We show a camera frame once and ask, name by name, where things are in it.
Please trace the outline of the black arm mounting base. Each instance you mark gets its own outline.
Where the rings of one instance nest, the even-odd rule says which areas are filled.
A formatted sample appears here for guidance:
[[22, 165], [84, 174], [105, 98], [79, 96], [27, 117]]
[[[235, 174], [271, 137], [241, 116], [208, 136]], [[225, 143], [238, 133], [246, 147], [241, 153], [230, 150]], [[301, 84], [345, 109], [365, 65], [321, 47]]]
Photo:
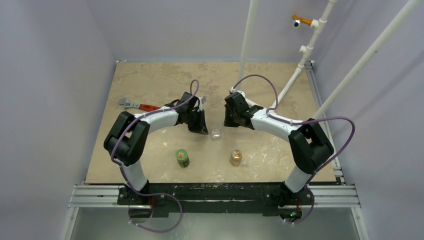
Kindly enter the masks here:
[[299, 220], [302, 208], [314, 202], [310, 189], [292, 193], [282, 182], [148, 183], [141, 194], [124, 185], [117, 197], [119, 206], [147, 207], [155, 218], [183, 212], [261, 214]]

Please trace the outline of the green pill bottle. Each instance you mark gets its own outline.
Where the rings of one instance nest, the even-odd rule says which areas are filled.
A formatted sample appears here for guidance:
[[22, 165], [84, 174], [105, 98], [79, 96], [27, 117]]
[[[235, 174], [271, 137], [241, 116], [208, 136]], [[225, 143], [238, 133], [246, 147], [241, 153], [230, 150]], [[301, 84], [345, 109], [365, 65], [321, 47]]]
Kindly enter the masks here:
[[186, 168], [190, 164], [189, 154], [185, 149], [178, 149], [175, 152], [175, 158], [181, 168]]

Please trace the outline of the clear plastic pill organizer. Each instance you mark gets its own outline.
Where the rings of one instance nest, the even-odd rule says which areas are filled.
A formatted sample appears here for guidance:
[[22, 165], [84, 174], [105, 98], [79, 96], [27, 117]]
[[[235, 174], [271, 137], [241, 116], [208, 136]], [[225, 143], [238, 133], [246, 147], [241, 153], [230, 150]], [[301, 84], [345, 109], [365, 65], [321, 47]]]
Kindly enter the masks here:
[[213, 140], [221, 138], [221, 131], [218, 128], [214, 128], [211, 130], [211, 138]]

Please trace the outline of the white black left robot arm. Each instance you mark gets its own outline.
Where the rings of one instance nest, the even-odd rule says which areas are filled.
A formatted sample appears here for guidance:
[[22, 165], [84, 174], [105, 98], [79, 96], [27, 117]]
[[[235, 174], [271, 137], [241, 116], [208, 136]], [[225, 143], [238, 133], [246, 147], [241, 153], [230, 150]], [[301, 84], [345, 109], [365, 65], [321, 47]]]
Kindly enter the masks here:
[[156, 110], [132, 114], [121, 112], [106, 136], [103, 147], [109, 153], [131, 189], [129, 197], [138, 205], [149, 199], [148, 179], [143, 172], [141, 157], [149, 134], [167, 127], [186, 124], [191, 133], [208, 135], [204, 97], [184, 92], [176, 99]]

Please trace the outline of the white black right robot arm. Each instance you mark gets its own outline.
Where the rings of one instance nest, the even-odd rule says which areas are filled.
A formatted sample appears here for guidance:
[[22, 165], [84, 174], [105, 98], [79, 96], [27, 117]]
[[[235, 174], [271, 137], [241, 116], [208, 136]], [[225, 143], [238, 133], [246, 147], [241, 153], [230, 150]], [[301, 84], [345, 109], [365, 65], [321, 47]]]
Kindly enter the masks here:
[[224, 126], [262, 131], [289, 143], [295, 166], [284, 181], [280, 196], [288, 204], [300, 198], [308, 180], [335, 152], [318, 122], [307, 123], [275, 116], [267, 108], [249, 106], [240, 92], [225, 97]]

